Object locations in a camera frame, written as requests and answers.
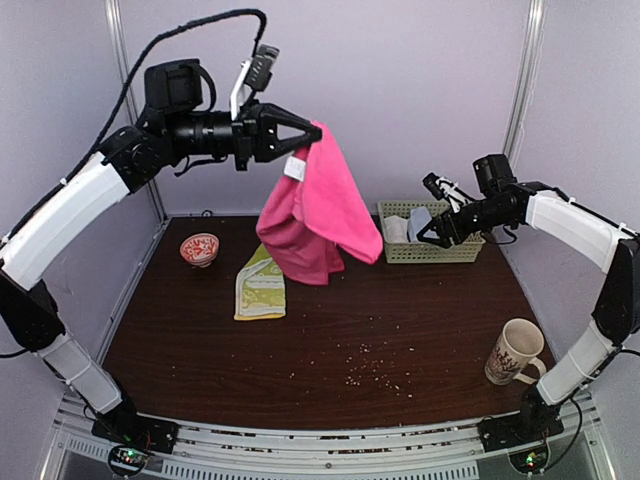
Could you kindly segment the left circuit board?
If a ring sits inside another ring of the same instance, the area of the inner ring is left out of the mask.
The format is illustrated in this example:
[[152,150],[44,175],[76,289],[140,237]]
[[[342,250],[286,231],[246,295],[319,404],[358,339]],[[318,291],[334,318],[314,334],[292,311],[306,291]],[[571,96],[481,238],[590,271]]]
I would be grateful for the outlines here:
[[107,465],[116,475],[133,476],[144,470],[149,459],[150,455],[146,452],[126,445],[116,445],[107,455]]

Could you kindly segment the green plastic basket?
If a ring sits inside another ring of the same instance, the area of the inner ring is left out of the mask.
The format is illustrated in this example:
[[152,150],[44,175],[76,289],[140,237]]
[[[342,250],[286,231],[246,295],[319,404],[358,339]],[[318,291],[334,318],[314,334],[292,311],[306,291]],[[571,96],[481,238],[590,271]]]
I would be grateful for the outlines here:
[[389,243],[384,220],[387,217],[399,216],[408,219],[411,210],[426,207],[435,217],[449,208],[445,201],[379,201],[377,211],[384,239],[384,253],[389,264],[451,264],[473,263],[481,252],[486,241],[478,233],[471,235],[464,243],[453,245],[448,249],[428,243]]

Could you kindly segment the aluminium corner post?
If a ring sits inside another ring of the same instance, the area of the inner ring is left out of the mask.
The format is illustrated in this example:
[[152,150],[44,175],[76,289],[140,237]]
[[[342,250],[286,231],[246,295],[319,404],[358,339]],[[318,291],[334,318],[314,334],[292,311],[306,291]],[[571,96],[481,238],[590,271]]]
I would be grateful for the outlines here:
[[[124,83],[129,74],[130,65],[121,18],[120,2],[118,0],[105,0],[104,7],[118,75],[121,82]],[[123,108],[126,112],[127,120],[134,123],[138,118],[139,109],[132,86],[127,90]],[[156,181],[151,180],[144,189],[149,196],[158,222],[160,224],[164,223],[167,220],[167,213]]]
[[526,112],[535,87],[543,39],[545,7],[546,2],[544,0],[531,0],[529,2],[520,67],[503,142],[503,153],[509,159],[512,168],[517,164],[519,149],[524,135]]

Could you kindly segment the left aluminium corner post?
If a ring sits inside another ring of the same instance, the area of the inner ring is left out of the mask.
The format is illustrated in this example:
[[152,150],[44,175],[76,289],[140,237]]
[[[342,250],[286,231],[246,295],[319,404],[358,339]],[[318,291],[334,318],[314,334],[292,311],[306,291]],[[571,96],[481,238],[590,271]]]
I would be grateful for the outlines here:
[[[118,0],[105,0],[104,7],[118,75],[121,82],[124,83],[129,74],[130,65],[121,18],[120,2]],[[123,108],[126,112],[127,120],[134,123],[138,118],[139,109],[132,86],[127,90]],[[149,196],[158,222],[160,224],[164,223],[167,220],[167,213],[156,181],[151,180],[144,189]]]

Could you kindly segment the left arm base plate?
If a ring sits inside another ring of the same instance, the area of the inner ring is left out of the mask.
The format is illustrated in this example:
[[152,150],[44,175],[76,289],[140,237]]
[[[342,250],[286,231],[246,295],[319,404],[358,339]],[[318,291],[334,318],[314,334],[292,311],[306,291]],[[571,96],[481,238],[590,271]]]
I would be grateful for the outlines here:
[[93,436],[138,450],[171,454],[179,425],[130,413],[99,414],[91,428]]

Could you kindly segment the circuit board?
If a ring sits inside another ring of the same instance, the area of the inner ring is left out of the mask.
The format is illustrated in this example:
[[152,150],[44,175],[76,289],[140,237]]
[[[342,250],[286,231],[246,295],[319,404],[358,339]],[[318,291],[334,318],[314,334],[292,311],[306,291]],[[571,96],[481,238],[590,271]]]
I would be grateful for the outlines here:
[[146,452],[126,445],[116,445],[107,455],[107,465],[116,475],[133,476],[144,470],[149,459],[150,455]]
[[520,474],[536,474],[543,470],[550,459],[549,449],[544,446],[512,452],[509,461],[512,468]]

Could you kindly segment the white rolled towel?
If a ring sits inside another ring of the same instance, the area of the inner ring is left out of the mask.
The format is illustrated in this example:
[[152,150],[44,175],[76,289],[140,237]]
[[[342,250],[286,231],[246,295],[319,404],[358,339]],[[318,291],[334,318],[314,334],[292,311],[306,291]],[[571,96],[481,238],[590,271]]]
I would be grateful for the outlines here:
[[408,220],[406,218],[397,215],[388,216],[383,219],[382,225],[387,243],[401,244],[409,241]]

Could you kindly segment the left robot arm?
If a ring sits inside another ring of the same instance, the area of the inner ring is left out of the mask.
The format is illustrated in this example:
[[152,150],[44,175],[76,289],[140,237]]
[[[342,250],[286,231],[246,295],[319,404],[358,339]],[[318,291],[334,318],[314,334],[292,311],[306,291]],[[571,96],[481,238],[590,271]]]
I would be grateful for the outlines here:
[[199,60],[148,68],[145,106],[136,124],[99,142],[87,164],[2,240],[1,318],[9,332],[75,390],[123,444],[146,433],[144,421],[118,383],[68,332],[43,274],[94,220],[165,167],[190,155],[204,155],[210,163],[233,156],[243,171],[249,160],[271,162],[319,141],[322,131],[310,121],[255,99],[271,78],[272,64],[263,54],[243,63],[228,111],[200,107],[202,88],[215,84]]

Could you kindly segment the green patterned towel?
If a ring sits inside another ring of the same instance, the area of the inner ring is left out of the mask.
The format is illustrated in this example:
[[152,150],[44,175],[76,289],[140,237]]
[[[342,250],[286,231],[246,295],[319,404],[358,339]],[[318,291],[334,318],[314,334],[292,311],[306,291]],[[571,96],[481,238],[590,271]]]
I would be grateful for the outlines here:
[[235,321],[279,319],[286,315],[284,275],[260,244],[235,280]]

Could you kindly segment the light blue rolled towel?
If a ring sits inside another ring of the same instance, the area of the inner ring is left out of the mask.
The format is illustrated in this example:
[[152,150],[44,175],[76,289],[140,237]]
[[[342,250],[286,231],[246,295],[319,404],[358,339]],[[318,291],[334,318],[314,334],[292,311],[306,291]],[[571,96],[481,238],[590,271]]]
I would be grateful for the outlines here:
[[418,242],[418,233],[429,224],[432,217],[425,206],[420,206],[410,210],[407,219],[407,238],[410,242]]

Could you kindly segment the cream mug red pattern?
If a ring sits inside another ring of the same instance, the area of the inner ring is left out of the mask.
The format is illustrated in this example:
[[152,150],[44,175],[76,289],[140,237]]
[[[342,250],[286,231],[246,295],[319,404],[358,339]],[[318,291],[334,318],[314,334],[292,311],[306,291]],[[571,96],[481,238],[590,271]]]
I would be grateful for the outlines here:
[[513,381],[535,384],[547,373],[539,358],[544,346],[543,333],[533,322],[524,318],[509,320],[485,363],[486,378],[497,386]]

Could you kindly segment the pink towel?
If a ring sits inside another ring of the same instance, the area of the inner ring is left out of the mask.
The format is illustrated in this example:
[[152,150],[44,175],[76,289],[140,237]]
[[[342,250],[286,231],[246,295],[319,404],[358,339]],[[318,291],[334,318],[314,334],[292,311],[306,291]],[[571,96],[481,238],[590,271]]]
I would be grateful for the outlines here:
[[324,286],[345,269],[341,251],[372,265],[383,239],[330,129],[296,150],[264,205],[256,234],[290,280]]

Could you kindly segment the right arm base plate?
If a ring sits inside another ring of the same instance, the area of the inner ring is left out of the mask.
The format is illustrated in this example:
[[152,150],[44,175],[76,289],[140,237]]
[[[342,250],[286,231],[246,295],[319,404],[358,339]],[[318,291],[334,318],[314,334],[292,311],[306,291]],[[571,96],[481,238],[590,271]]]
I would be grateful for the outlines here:
[[525,425],[520,413],[513,413],[503,417],[485,417],[477,429],[483,449],[488,453],[542,442],[548,436],[563,433],[564,425],[559,418]]

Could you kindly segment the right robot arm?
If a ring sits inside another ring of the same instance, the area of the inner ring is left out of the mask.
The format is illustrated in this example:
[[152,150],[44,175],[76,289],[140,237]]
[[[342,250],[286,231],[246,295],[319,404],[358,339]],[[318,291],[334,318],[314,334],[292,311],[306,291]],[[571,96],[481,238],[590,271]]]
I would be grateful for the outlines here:
[[482,233],[502,250],[555,362],[525,385],[515,413],[489,416],[480,435],[494,426],[530,442],[552,430],[572,395],[604,392],[596,381],[626,342],[639,346],[639,234],[556,186],[517,179],[503,154],[471,168],[471,193],[442,175],[423,176],[446,207],[417,238],[452,248]]

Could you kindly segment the right circuit board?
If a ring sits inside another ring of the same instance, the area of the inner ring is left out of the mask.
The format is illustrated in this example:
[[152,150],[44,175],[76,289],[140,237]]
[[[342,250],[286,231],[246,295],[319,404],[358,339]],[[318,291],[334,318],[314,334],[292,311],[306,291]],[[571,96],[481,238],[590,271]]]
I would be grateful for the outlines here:
[[549,449],[544,446],[512,452],[509,461],[512,468],[520,474],[536,474],[543,470],[550,459]]

